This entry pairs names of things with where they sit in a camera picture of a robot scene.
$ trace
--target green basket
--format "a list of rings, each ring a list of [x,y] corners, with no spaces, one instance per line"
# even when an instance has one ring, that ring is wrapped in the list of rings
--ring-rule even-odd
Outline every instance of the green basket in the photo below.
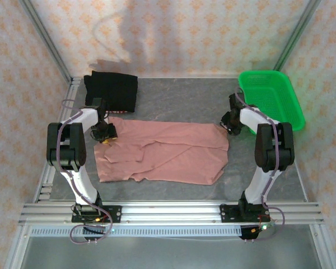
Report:
[[[245,102],[256,105],[279,122],[290,122],[293,131],[305,126],[305,118],[289,78],[279,71],[245,71],[239,76]]]

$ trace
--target pink cloth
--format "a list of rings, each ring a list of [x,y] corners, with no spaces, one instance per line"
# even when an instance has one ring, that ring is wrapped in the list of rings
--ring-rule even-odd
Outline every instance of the pink cloth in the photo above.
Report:
[[[211,185],[228,163],[227,133],[215,124],[109,120],[118,138],[95,146],[100,182],[146,178]]]

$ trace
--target black cloth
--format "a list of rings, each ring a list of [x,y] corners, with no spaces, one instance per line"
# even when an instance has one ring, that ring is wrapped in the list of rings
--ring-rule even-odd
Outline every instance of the black cloth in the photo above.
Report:
[[[87,89],[86,105],[92,105],[93,98],[103,98],[106,110],[134,112],[138,90],[138,77],[121,73],[92,71],[83,77]]]

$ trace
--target patterned wallpaper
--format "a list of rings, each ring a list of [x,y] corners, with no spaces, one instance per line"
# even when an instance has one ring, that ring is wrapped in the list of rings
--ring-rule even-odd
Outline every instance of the patterned wallpaper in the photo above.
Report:
[[[18,0],[0,1],[0,268],[45,161],[68,85]]]
[[[336,253],[336,0],[324,0],[283,70],[306,118],[296,151],[309,198],[322,204]]]
[[[308,0],[33,0],[71,76],[271,69]]]

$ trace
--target green plastic basket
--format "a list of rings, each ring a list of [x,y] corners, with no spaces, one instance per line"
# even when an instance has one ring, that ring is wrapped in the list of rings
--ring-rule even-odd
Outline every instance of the green plastic basket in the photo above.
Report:
[[[245,102],[256,105],[279,122],[290,122],[293,131],[305,126],[305,118],[289,78],[279,71],[245,71],[239,76]]]

